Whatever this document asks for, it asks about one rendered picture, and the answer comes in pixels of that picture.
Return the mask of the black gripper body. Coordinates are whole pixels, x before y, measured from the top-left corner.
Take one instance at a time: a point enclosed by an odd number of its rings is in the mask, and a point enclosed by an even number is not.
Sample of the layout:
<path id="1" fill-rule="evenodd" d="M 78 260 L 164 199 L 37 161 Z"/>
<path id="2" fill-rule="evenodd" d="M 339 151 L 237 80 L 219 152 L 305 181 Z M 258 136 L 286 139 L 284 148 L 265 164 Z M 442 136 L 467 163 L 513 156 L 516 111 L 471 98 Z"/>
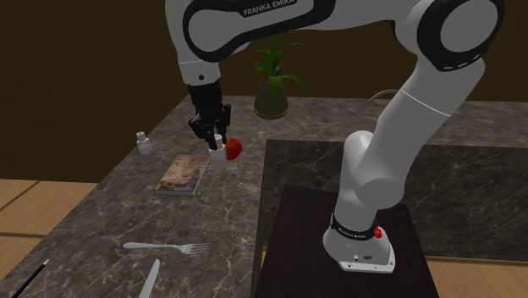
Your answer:
<path id="1" fill-rule="evenodd" d="M 205 120 L 207 124 L 225 124 L 223 95 L 220 81 L 201 86 L 188 85 L 191 101 L 195 106 L 195 117 L 188 121 L 189 125 Z"/>

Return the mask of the red tomato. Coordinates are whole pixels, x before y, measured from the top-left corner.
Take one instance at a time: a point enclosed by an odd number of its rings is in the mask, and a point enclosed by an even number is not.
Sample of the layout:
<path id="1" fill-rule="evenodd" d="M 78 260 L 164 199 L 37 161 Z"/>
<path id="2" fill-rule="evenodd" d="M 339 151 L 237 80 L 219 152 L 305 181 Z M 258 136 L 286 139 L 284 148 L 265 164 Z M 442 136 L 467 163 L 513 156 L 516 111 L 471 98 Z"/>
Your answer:
<path id="1" fill-rule="evenodd" d="M 225 144 L 226 158 L 228 160 L 234 160 L 242 152 L 242 145 L 236 138 L 230 138 Z"/>

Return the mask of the silver knife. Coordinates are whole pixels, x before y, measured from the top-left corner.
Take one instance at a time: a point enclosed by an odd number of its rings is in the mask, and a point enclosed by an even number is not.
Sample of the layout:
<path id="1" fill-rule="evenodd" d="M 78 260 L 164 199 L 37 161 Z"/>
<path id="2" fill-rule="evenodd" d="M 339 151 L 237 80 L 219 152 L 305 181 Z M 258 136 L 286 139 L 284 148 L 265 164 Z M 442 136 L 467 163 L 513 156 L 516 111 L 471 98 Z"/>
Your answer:
<path id="1" fill-rule="evenodd" d="M 150 298 L 154 284 L 156 283 L 156 280 L 157 280 L 157 275 L 159 272 L 160 265 L 161 265 L 160 260 L 156 259 L 151 267 L 150 272 L 148 273 L 148 276 L 145 280 L 145 283 L 143 284 L 143 287 L 141 289 L 141 292 L 138 298 Z"/>

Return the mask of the silver fork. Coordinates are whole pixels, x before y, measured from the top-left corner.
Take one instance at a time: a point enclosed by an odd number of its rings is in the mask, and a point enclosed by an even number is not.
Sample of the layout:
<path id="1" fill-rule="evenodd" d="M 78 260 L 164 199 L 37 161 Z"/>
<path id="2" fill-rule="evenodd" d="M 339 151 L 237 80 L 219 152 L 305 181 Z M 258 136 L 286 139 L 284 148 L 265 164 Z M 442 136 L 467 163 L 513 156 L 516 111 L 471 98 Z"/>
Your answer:
<path id="1" fill-rule="evenodd" d="M 139 242 L 127 242 L 123 244 L 123 248 L 126 249 L 161 249 L 161 248 L 172 248 L 180 251 L 183 254 L 196 254 L 202 253 L 207 250 L 209 243 L 201 244 L 185 244 L 185 245 L 167 245 L 167 244 L 149 244 Z"/>

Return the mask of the small white bottle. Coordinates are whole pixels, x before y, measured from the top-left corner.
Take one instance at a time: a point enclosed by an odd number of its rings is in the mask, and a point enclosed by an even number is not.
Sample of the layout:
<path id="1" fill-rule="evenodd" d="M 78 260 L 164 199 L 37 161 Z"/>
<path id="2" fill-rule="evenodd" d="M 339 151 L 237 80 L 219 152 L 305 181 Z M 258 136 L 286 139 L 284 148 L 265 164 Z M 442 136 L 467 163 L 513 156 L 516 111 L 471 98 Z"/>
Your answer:
<path id="1" fill-rule="evenodd" d="M 146 133 L 141 131 L 136 133 L 136 145 L 140 154 L 146 155 L 151 152 L 152 146 L 150 139 L 146 136 Z"/>
<path id="2" fill-rule="evenodd" d="M 227 163 L 227 152 L 226 147 L 223 144 L 223 138 L 219 134 L 214 135 L 217 149 L 209 150 L 210 164 L 216 168 L 223 168 Z"/>

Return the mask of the green plant in glass vase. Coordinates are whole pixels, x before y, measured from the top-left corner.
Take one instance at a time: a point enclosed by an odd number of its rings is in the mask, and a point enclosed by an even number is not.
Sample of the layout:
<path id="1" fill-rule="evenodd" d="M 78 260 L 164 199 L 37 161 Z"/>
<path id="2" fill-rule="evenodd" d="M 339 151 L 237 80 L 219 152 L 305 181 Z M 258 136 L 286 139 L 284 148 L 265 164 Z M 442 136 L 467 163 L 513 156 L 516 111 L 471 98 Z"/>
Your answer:
<path id="1" fill-rule="evenodd" d="M 304 43 L 292 42 L 283 49 L 279 48 L 282 34 L 270 38 L 270 47 L 265 48 L 260 41 L 257 41 L 258 52 L 261 60 L 254 62 L 256 67 L 255 77 L 263 75 L 265 80 L 259 84 L 259 90 L 254 101 L 254 113 L 262 119 L 280 119 L 289 111 L 289 102 L 284 92 L 284 81 L 289 80 L 297 84 L 303 92 L 306 87 L 302 79 L 294 74 L 284 74 L 283 68 L 279 65 L 283 55 L 295 46 L 304 46 Z"/>

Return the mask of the black pencil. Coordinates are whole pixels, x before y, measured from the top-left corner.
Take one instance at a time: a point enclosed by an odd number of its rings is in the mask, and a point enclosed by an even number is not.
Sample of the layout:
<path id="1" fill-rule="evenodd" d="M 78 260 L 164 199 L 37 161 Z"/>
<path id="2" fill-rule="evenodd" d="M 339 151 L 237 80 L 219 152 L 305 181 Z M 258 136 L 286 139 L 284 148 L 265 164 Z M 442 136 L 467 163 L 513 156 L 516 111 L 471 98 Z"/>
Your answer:
<path id="1" fill-rule="evenodd" d="M 18 298 L 24 290 L 31 284 L 31 282 L 38 276 L 38 274 L 45 268 L 49 263 L 50 259 L 46 259 L 40 264 L 40 266 L 32 273 L 32 275 L 14 292 L 10 298 Z"/>

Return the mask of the grey curved faucet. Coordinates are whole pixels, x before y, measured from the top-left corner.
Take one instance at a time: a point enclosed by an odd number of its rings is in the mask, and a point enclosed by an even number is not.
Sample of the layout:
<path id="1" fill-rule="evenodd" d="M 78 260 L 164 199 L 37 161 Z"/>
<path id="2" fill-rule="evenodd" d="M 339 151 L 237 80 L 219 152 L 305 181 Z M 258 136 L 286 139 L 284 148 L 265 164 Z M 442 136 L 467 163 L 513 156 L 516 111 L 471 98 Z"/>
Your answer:
<path id="1" fill-rule="evenodd" d="M 397 92 L 399 91 L 399 89 L 387 89 L 387 90 L 383 90 L 383 91 L 379 91 L 378 93 L 376 93 L 374 96 L 372 96 L 371 98 L 369 98 L 366 103 L 370 103 L 382 96 L 386 96 L 386 95 L 392 95 L 392 94 L 396 94 Z"/>

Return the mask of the dark robot stand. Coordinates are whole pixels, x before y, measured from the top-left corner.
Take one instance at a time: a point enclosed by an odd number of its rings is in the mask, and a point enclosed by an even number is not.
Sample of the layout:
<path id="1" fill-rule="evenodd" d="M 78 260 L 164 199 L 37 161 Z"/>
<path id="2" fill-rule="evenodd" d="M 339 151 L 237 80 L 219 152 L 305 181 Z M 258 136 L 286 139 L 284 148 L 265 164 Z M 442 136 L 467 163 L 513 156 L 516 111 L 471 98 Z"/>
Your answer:
<path id="1" fill-rule="evenodd" d="M 395 253 L 392 273 L 345 272 L 323 248 L 337 196 L 285 185 L 255 298 L 439 298 L 408 208 L 377 219 Z"/>

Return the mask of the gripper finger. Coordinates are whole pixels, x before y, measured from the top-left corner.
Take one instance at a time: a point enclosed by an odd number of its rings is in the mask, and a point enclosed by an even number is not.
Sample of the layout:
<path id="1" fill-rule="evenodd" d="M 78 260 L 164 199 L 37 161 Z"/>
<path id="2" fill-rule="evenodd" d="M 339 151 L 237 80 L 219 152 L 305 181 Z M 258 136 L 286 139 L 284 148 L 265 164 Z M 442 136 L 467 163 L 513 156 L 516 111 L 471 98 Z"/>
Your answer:
<path id="1" fill-rule="evenodd" d="M 188 125 L 198 138 L 203 139 L 208 144 L 210 149 L 217 149 L 214 124 L 203 120 L 201 116 L 195 116 L 188 121 Z"/>
<path id="2" fill-rule="evenodd" d="M 217 133 L 222 137 L 223 143 L 227 142 L 227 128 L 230 126 L 231 119 L 231 105 L 223 104 L 221 110 L 217 113 L 217 120 L 215 121 L 215 128 Z"/>

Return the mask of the book with painted cover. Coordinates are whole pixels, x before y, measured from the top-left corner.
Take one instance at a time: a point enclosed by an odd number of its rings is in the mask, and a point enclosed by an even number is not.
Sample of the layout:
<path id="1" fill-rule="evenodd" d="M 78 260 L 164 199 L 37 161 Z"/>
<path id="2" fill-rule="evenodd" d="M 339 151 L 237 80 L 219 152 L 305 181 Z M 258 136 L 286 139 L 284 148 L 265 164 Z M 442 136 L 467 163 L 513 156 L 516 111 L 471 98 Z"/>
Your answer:
<path id="1" fill-rule="evenodd" d="M 179 154 L 153 192 L 159 196 L 193 196 L 206 172 L 207 155 Z"/>

